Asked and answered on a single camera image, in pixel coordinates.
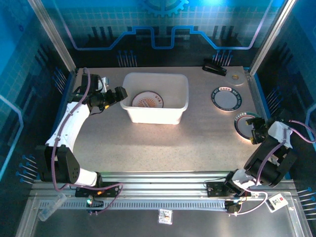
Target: glass wall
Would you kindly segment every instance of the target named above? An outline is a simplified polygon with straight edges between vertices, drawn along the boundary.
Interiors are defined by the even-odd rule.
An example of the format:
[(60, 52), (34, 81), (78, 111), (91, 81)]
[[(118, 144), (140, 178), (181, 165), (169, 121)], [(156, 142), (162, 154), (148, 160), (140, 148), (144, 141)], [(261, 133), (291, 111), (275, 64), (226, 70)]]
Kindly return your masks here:
[[(292, 119), (306, 122), (316, 129), (316, 2), (298, 0), (284, 26), (260, 66), (257, 76), (271, 116), (283, 109)], [(305, 137), (314, 139), (302, 126), (293, 126)], [(298, 160), (290, 172), (298, 190), (316, 188), (316, 145), (304, 142), (297, 135), (291, 143)], [(315, 222), (309, 222), (315, 230)]]
[(22, 156), (50, 135), (68, 72), (27, 0), (0, 1), (0, 32), (0, 222), (11, 236), (37, 174)]
[(77, 67), (249, 67), (283, 0), (44, 0)]

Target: speckled tabletop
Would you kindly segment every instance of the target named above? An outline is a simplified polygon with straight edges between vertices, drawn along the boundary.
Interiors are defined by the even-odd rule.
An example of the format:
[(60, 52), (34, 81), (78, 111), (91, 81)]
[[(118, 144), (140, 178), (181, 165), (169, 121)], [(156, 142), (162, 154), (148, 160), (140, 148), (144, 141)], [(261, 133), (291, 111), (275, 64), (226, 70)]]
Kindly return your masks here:
[[(227, 67), (244, 75), (242, 67)], [(232, 85), (225, 77), (201, 67), (92, 68), (110, 79), (110, 88), (122, 86), (131, 72), (183, 74), (189, 81), (189, 106), (179, 125), (132, 123), (119, 103), (83, 124), (74, 146), (82, 168), (93, 171), (228, 171), (243, 168), (258, 146), (240, 137), (234, 118), (240, 112), (256, 112), (245, 80)], [(79, 71), (75, 87), (80, 85)], [(218, 109), (211, 101), (219, 86), (236, 89), (242, 105), (233, 112)]]

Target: ceramic plate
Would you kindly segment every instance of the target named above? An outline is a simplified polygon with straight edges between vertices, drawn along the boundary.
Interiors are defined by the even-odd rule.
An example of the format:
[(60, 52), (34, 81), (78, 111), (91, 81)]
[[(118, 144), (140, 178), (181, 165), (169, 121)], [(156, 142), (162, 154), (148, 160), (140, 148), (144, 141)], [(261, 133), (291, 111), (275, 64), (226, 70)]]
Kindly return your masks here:
[(163, 99), (152, 91), (144, 91), (137, 94), (132, 100), (133, 107), (162, 108)]
[(214, 105), (223, 111), (235, 111), (241, 106), (241, 95), (230, 87), (216, 88), (211, 94)]
[(237, 133), (245, 139), (250, 140), (252, 137), (252, 125), (247, 125), (246, 120), (258, 118), (259, 116), (252, 112), (242, 112), (235, 117), (234, 126)]

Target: white sticker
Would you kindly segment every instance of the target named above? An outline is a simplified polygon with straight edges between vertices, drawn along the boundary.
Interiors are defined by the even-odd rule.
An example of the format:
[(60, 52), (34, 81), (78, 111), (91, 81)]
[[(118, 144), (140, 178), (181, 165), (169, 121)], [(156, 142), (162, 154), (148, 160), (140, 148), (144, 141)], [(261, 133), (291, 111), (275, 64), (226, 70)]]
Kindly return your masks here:
[(172, 225), (172, 210), (159, 209), (158, 223)]
[(287, 200), (282, 196), (282, 194), (274, 195), (266, 201), (266, 204), (270, 212), (275, 212), (280, 208), (288, 205)]

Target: white plastic bin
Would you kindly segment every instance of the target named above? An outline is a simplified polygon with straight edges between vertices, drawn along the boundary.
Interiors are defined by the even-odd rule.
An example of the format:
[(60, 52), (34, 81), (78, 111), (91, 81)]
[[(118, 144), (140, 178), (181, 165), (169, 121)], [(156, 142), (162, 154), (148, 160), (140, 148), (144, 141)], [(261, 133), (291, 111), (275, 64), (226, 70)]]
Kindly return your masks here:
[[(126, 75), (123, 87), (128, 97), (120, 105), (127, 110), (132, 122), (179, 124), (188, 107), (189, 84), (182, 74), (130, 73)], [(163, 99), (163, 108), (132, 107), (134, 96), (143, 91), (158, 93)]]

